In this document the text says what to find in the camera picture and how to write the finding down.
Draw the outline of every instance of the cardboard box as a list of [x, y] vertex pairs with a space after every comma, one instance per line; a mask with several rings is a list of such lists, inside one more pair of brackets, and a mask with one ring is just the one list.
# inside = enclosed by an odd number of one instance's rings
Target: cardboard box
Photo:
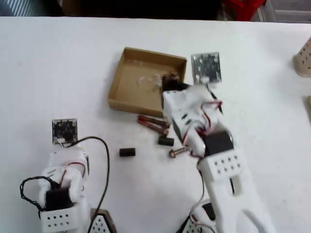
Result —
[[163, 117], [157, 83], [162, 75], [172, 72], [177, 72], [183, 81], [186, 64], [184, 57], [125, 48], [110, 88], [109, 106], [115, 110]]

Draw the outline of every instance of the white table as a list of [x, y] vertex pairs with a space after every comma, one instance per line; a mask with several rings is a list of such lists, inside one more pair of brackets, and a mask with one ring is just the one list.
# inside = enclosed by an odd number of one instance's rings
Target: white table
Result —
[[[36, 208], [20, 198], [25, 178], [41, 174], [51, 151], [52, 119], [78, 118], [78, 135], [104, 138], [111, 178], [102, 204], [120, 233], [172, 233], [199, 199], [196, 160], [167, 157], [136, 116], [109, 109], [107, 95], [125, 46], [185, 56], [220, 52], [223, 82], [214, 89], [280, 233], [311, 231], [311, 122], [303, 98], [311, 79], [292, 56], [311, 25], [105, 18], [0, 18], [0, 226], [36, 233]], [[97, 141], [87, 192], [97, 206], [106, 155]], [[136, 147], [135, 158], [119, 148]], [[26, 195], [36, 199], [37, 183]]]

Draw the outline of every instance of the black cylinder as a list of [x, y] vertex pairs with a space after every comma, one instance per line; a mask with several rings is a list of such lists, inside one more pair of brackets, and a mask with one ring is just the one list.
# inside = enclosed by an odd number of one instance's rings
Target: black cylinder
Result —
[[172, 147], [174, 145], [174, 139], [169, 137], [159, 137], [158, 144]]
[[135, 148], [122, 148], [122, 149], [120, 149], [119, 155], [120, 155], [120, 157], [135, 156], [136, 151], [135, 151]]

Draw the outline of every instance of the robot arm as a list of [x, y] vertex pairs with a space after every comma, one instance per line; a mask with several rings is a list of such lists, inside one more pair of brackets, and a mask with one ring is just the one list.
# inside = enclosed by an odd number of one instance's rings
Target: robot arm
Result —
[[[255, 190], [245, 158], [235, 147], [224, 124], [219, 110], [222, 102], [215, 100], [203, 85], [176, 89], [180, 87], [178, 83], [163, 78], [163, 114], [183, 145], [191, 148], [190, 155], [199, 159], [197, 168], [204, 178], [216, 218], [212, 221], [205, 215], [204, 220], [199, 206], [190, 216], [206, 226], [208, 233], [235, 233], [239, 214], [248, 218], [259, 233], [275, 233], [271, 218]], [[234, 193], [228, 192], [229, 181]]]
[[51, 189], [46, 180], [39, 180], [39, 204], [42, 232], [87, 232], [90, 209], [84, 196], [84, 182], [88, 178], [88, 156], [79, 147], [52, 153], [42, 176], [60, 184]]

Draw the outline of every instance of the bolt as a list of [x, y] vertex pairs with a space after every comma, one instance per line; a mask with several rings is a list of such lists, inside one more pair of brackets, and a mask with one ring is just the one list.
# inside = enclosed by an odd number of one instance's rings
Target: bolt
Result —
[[154, 123], [154, 124], [156, 124], [156, 125], [162, 126], [162, 127], [165, 128], [165, 129], [168, 129], [168, 128], [170, 127], [170, 123], [167, 122], [167, 121], [158, 120], [158, 119], [154, 119], [154, 118], [147, 117], [147, 116], [139, 115], [139, 116], [138, 116], [138, 120], [142, 120], [142, 121], [147, 121], [147, 122], [150, 122], [150, 123]]
[[182, 147], [180, 149], [177, 149], [177, 150], [170, 150], [169, 152], [169, 156], [171, 158], [176, 158], [177, 155], [183, 153], [183, 152], [186, 152], [188, 150], [188, 147]]
[[146, 126], [147, 128], [151, 129], [151, 130], [154, 130], [164, 136], [167, 136], [169, 134], [169, 130], [168, 129], [163, 129], [161, 127], [158, 127], [156, 125], [153, 125], [153, 124], [150, 124], [146, 121], [142, 121], [142, 120], [137, 120], [137, 122], [143, 126]]

